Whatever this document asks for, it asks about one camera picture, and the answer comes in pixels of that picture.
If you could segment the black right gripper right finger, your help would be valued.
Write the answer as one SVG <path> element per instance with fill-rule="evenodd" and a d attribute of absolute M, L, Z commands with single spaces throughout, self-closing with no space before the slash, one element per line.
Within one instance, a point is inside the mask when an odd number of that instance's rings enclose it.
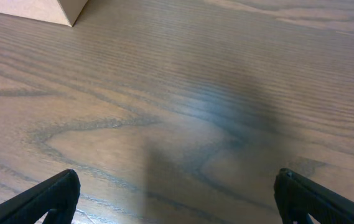
<path fill-rule="evenodd" d="M 283 224 L 354 224 L 354 202 L 287 168 L 276 176 L 274 198 Z"/>

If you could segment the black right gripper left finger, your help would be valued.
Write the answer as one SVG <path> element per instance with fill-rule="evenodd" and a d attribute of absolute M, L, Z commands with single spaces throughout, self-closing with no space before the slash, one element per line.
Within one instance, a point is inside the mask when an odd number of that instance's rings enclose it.
<path fill-rule="evenodd" d="M 0 224 L 71 224 L 80 196 L 80 181 L 72 169 L 33 186 L 0 204 Z"/>

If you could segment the cardboard box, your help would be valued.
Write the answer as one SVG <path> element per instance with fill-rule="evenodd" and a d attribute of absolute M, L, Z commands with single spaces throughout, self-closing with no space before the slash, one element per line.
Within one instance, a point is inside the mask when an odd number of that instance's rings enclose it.
<path fill-rule="evenodd" d="M 72 27 L 87 0 L 0 0 L 0 13 Z"/>

